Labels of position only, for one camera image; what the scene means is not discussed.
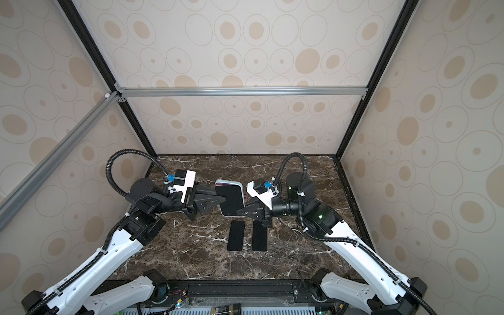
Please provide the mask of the light blue cased phone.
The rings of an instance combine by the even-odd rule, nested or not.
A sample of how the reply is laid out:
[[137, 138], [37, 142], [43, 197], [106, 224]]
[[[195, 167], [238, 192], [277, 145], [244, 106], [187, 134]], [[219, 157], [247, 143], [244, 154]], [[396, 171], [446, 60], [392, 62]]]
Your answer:
[[220, 212], [224, 217], [239, 217], [238, 211], [245, 207], [244, 187], [241, 182], [218, 179], [215, 181], [215, 191], [226, 200], [220, 204]]

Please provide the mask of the phone with black screen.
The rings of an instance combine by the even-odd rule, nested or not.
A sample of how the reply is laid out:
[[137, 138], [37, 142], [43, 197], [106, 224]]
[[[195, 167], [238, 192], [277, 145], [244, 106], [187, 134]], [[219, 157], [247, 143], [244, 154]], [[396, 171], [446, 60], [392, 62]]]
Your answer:
[[252, 245], [253, 251], [267, 251], [268, 249], [268, 228], [262, 222], [253, 222]]

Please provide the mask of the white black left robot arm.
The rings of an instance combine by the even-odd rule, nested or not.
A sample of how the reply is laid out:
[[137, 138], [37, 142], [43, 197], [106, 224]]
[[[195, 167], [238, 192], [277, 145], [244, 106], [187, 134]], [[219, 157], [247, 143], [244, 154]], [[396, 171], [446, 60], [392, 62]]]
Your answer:
[[124, 262], [148, 245], [165, 226], [162, 213], [182, 212], [195, 219], [225, 197], [203, 185], [178, 191], [158, 187], [148, 178], [137, 180], [125, 199], [134, 207], [107, 234], [104, 244], [61, 282], [44, 292], [32, 291], [22, 300], [27, 314], [114, 314], [133, 304], [164, 303], [169, 299], [168, 280], [151, 270], [134, 281], [102, 295], [95, 291]]

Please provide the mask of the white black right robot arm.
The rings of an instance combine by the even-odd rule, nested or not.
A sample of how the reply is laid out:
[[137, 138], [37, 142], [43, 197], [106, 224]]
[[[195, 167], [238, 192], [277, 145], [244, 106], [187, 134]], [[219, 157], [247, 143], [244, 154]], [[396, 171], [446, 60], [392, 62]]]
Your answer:
[[350, 228], [338, 212], [316, 197], [316, 186], [302, 173], [287, 176], [282, 198], [273, 180], [257, 179], [247, 185], [249, 201], [238, 214], [269, 227], [275, 217], [296, 216], [303, 232], [322, 241], [353, 267], [363, 281], [321, 271], [315, 284], [325, 299], [340, 300], [366, 314], [415, 314], [429, 309], [423, 299], [426, 284], [408, 278], [386, 263]]

